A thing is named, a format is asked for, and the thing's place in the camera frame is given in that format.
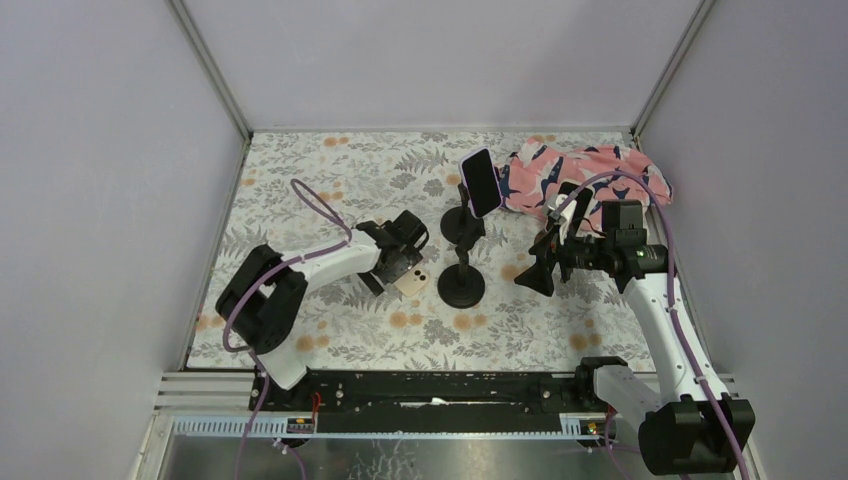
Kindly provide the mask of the phone with beige case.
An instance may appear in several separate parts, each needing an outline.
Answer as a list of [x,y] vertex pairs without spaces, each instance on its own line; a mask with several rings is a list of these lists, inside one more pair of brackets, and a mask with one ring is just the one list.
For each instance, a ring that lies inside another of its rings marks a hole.
[[411,268],[394,282],[396,289],[405,297],[414,297],[430,281],[430,274],[420,267]]

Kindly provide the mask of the black phone stand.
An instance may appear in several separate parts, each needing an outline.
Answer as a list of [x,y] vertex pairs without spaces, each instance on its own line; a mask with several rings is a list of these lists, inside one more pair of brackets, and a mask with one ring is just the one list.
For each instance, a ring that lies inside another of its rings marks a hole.
[[466,235],[476,242],[486,235],[484,221],[473,216],[470,197],[463,184],[457,186],[461,205],[447,210],[440,220],[442,236],[450,243],[459,245]]
[[437,291],[440,299],[456,309],[469,309],[477,305],[486,291],[486,282],[479,270],[470,265],[469,251],[455,248],[458,262],[447,267],[439,276]]

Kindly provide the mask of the phone with lavender case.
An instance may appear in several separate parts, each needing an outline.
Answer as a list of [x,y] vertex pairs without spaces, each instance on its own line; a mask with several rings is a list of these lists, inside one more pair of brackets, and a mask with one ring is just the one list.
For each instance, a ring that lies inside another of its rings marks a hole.
[[462,158],[459,171],[475,218],[483,218],[502,205],[499,178],[488,148],[478,148]]

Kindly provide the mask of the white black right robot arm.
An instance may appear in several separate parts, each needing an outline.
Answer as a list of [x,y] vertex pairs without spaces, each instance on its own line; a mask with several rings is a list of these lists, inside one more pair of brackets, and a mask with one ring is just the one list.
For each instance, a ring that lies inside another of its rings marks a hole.
[[586,357],[576,370],[575,402],[589,412],[606,405],[626,421],[654,475],[747,477],[743,449],[755,424],[753,408],[732,396],[700,346],[668,245],[648,243],[639,202],[605,201],[601,211],[598,239],[551,221],[529,251],[534,264],[514,282],[550,297],[555,268],[564,281],[576,270],[606,273],[641,326],[659,388],[637,379],[621,358]]

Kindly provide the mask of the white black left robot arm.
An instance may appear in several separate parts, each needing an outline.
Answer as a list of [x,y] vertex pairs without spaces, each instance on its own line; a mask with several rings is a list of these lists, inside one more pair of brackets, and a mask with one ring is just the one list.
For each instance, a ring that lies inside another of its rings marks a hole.
[[346,277],[356,276],[379,296],[389,285],[419,271],[426,225],[408,210],[394,220],[362,222],[346,240],[309,253],[284,256],[263,244],[250,251],[216,303],[216,312],[247,345],[274,382],[272,398],[288,411],[309,401],[303,377],[307,360],[291,338],[304,298]]

